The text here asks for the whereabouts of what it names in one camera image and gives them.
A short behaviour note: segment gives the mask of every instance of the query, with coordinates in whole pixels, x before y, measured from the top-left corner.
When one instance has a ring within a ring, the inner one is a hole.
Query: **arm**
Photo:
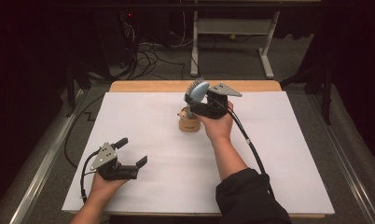
[[[291,223],[289,215],[268,193],[270,177],[249,169],[230,141],[232,117],[208,119],[196,115],[205,126],[215,152],[222,182],[216,187],[221,223]]]
[[[204,124],[205,132],[211,140],[220,179],[226,179],[230,175],[246,169],[247,165],[231,144],[232,117],[229,114],[220,119],[208,119],[200,115],[196,116]]]
[[[101,215],[115,195],[118,188],[124,185],[128,180],[114,180],[107,181],[99,174],[95,174],[92,180],[92,187],[88,197],[88,200],[83,204],[82,208],[74,216],[71,224],[91,224],[100,223]]]

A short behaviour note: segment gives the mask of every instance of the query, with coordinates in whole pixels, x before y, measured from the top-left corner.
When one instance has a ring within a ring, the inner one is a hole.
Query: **person's left hand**
[[[115,195],[118,188],[129,181],[125,180],[104,180],[98,173],[94,175],[91,191],[88,200],[95,200],[98,204],[106,205]]]

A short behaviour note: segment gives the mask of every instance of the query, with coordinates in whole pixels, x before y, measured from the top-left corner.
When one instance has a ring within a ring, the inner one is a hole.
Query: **forearm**
[[[83,204],[80,211],[74,216],[71,224],[98,224],[101,222],[101,215],[107,202],[104,200],[96,200],[93,196]]]
[[[248,167],[228,138],[213,140],[212,145],[221,180]]]

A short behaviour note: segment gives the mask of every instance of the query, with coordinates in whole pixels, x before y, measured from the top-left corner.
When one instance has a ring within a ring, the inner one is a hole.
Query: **brown object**
[[[281,91],[280,83],[274,80],[205,80],[211,86],[223,82],[239,92]],[[185,92],[191,80],[129,80],[115,81],[110,92]]]
[[[180,120],[178,122],[179,129],[185,133],[195,133],[200,129],[200,120],[193,115],[191,118],[188,117],[188,108],[184,107],[178,114]]]

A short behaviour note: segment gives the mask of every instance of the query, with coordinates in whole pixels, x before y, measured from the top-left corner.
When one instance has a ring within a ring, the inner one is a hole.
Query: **person's right hand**
[[[233,104],[229,101],[229,107],[232,109]],[[204,116],[197,115],[197,118],[205,126],[205,132],[212,143],[217,141],[230,141],[231,127],[233,118],[226,114],[220,119],[208,119]]]

